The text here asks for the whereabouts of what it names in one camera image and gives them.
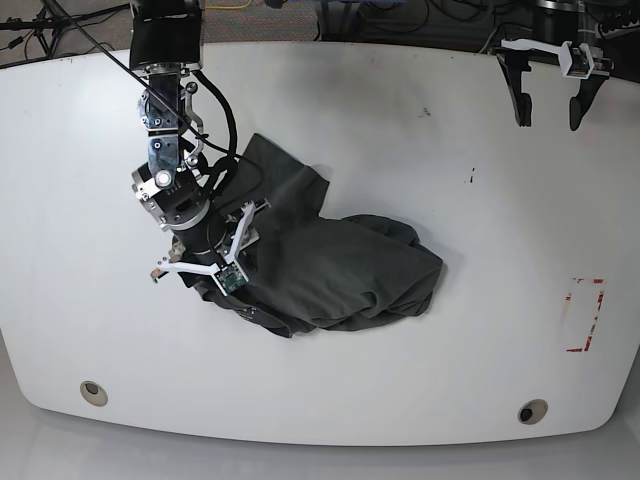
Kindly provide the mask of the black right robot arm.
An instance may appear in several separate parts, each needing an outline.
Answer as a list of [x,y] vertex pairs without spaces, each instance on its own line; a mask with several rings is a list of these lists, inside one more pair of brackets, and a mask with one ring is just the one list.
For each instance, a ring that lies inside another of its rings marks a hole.
[[[219,205],[239,170],[230,104],[202,73],[201,1],[134,1],[129,68],[146,81],[138,114],[148,159],[133,172],[134,191],[159,227],[174,236],[173,258],[224,270],[240,266],[258,236],[254,207],[225,214]],[[200,87],[219,102],[229,140],[214,164],[204,156],[204,123],[193,107]]]

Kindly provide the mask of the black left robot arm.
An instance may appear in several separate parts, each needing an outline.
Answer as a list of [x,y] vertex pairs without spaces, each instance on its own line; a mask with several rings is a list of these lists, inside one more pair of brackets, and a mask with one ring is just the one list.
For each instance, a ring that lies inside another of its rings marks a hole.
[[610,78],[613,62],[601,47],[598,22],[587,13],[584,1],[536,1],[530,38],[503,39],[496,49],[511,96],[516,123],[531,125],[531,96],[522,90],[522,75],[531,70],[530,58],[552,56],[561,75],[580,81],[569,101],[569,126],[577,130],[597,93]]

